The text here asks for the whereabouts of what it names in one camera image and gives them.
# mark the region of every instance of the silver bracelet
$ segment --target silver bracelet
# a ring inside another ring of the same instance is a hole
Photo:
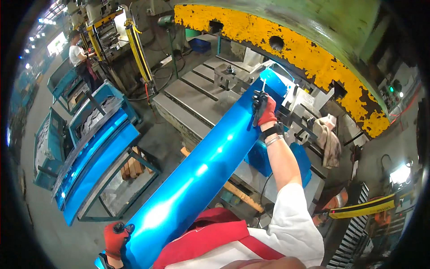
[[[275,141],[277,141],[277,140],[279,140],[279,139],[282,139],[282,138],[284,138],[284,136],[283,136],[283,135],[277,135],[277,136],[275,136],[274,138],[270,139],[270,140],[269,140],[269,142],[267,142],[267,143],[266,143],[266,148],[267,148],[268,146],[270,146],[273,142],[275,142]]]

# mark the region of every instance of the wrist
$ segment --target wrist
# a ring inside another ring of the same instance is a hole
[[[106,257],[107,257],[107,263],[110,266],[114,267],[115,269],[123,268],[124,267],[124,264],[123,264],[122,260],[117,260],[117,259],[114,259],[114,258],[112,258],[110,256],[106,256]]]
[[[269,121],[266,123],[263,123],[262,125],[260,125],[260,129],[262,132],[264,132],[265,130],[272,128],[275,125],[276,121]]]

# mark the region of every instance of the woman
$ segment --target woman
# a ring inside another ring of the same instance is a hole
[[[100,83],[98,81],[97,75],[92,70],[91,63],[88,61],[88,59],[96,56],[96,53],[85,54],[83,48],[77,45],[79,40],[79,31],[71,31],[69,34],[69,59],[73,66],[76,68],[78,76],[80,76],[86,82],[89,89],[93,93],[95,90],[98,89]]]

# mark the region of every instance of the peeling yellow paint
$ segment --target peeling yellow paint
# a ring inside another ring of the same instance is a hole
[[[210,31],[209,21],[217,20],[224,26],[221,34],[237,42],[250,42],[272,55],[287,59],[297,68],[304,69],[307,78],[315,76],[315,85],[329,91],[332,80],[344,85],[347,94],[337,102],[350,113],[356,123],[363,123],[362,129],[370,137],[377,137],[390,125],[383,113],[376,110],[367,118],[368,112],[360,101],[362,89],[368,92],[371,102],[375,98],[359,79],[322,47],[298,33],[245,12],[205,5],[175,5],[175,22],[199,31]],[[281,50],[272,49],[269,39],[279,36],[284,41]]]

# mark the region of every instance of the black and red work glove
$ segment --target black and red work glove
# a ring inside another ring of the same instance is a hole
[[[107,225],[104,228],[104,241],[106,244],[106,255],[116,260],[121,259],[121,248],[130,239],[130,234],[134,231],[134,225],[124,225],[123,222],[118,221]]]
[[[252,97],[254,103],[252,108],[254,109],[254,122],[253,126],[261,126],[269,121],[276,121],[275,117],[275,100],[265,92],[259,92],[258,95]]]

